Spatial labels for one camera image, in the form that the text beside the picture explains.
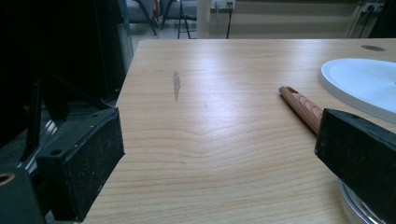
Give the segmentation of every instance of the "scratch mark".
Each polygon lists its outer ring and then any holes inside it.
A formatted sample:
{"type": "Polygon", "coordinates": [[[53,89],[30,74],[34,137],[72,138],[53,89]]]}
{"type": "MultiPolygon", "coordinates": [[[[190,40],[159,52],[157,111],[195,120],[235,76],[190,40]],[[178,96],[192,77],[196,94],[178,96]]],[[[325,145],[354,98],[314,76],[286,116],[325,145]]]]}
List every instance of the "scratch mark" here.
{"type": "Polygon", "coordinates": [[[178,92],[180,91],[180,77],[178,72],[174,73],[174,92],[175,92],[175,102],[177,102],[178,92]]]}

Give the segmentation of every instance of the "electrical outlet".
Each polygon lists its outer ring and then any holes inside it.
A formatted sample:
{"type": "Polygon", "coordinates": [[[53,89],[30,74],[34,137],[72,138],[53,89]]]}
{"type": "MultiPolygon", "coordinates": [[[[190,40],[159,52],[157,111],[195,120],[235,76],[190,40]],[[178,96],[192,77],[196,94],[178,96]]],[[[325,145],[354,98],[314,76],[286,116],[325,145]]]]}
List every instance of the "electrical outlet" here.
{"type": "Polygon", "coordinates": [[[210,8],[216,9],[216,3],[218,3],[219,9],[229,9],[229,5],[227,3],[233,4],[233,9],[235,8],[235,0],[211,0],[210,8]]]}
{"type": "Polygon", "coordinates": [[[370,9],[374,7],[373,12],[380,12],[384,7],[383,3],[366,3],[364,7],[361,9],[361,12],[369,12],[370,9]]]}

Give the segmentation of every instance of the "floor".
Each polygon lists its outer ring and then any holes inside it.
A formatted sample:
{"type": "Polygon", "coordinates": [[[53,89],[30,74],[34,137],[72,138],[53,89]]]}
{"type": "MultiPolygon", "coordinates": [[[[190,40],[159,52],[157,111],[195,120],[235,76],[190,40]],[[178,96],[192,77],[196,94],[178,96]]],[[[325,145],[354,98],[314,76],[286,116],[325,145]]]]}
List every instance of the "floor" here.
{"type": "MultiPolygon", "coordinates": [[[[165,26],[161,30],[161,19],[157,21],[158,28],[156,28],[157,35],[151,30],[151,27],[145,23],[131,24],[132,41],[134,51],[138,46],[139,41],[145,39],[177,39],[178,33],[178,20],[170,20],[165,22],[165,26]]],[[[189,30],[191,32],[191,39],[196,38],[196,21],[188,21],[189,30]]],[[[184,22],[180,26],[181,32],[186,32],[184,22]]],[[[188,39],[187,33],[180,33],[180,39],[188,39]]]]}

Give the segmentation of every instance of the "brush handle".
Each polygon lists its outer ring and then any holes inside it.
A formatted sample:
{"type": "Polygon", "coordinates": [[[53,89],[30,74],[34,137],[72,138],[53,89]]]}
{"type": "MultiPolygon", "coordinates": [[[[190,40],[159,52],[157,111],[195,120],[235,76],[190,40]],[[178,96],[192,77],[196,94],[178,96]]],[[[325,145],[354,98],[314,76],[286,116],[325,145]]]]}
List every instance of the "brush handle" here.
{"type": "Polygon", "coordinates": [[[279,88],[279,91],[286,103],[293,108],[312,131],[318,134],[323,110],[292,87],[283,86],[279,88]]]}

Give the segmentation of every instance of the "wooden table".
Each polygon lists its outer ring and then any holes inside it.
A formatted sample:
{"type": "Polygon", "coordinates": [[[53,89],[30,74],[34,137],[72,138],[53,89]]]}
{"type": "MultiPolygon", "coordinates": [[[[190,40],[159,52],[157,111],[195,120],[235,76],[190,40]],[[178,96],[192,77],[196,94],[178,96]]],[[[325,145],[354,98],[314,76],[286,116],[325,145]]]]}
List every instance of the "wooden table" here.
{"type": "Polygon", "coordinates": [[[126,155],[85,222],[346,223],[315,134],[278,88],[396,133],[318,83],[324,63],[348,57],[396,62],[396,40],[141,42],[117,103],[126,155]]]}

